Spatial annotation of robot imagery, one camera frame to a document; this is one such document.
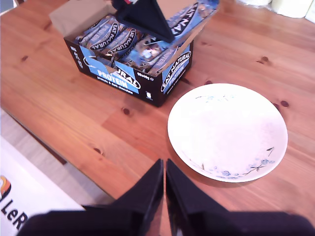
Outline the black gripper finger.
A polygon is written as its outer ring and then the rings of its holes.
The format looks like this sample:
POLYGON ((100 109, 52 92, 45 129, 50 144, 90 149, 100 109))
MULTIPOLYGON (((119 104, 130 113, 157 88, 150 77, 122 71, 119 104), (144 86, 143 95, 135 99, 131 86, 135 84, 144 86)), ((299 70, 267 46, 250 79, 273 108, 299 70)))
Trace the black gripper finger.
POLYGON ((143 33, 165 42, 172 42, 174 35, 155 0, 113 0, 116 19, 143 33))
POLYGON ((173 236, 235 236, 229 211, 199 189, 171 160, 166 162, 167 207, 173 236))
POLYGON ((109 205, 87 205, 97 214, 102 236, 144 236, 163 197, 163 161, 159 159, 140 180, 109 205))

